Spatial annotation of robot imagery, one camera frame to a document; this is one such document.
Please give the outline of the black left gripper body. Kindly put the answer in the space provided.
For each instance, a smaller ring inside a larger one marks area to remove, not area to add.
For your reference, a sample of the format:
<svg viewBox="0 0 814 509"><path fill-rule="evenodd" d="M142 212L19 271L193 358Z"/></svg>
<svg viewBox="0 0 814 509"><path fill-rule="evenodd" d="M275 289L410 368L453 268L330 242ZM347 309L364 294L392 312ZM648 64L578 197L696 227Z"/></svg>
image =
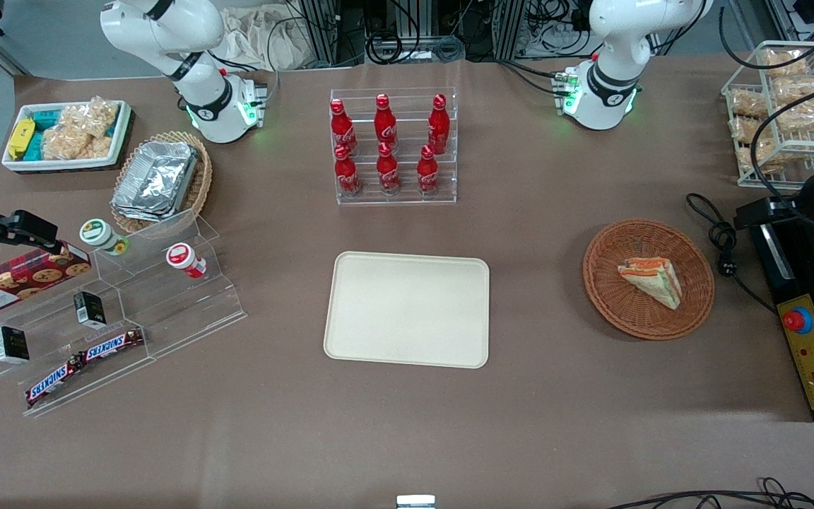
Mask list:
<svg viewBox="0 0 814 509"><path fill-rule="evenodd" d="M769 223L798 221L814 226L814 197L768 197Z"/></svg>

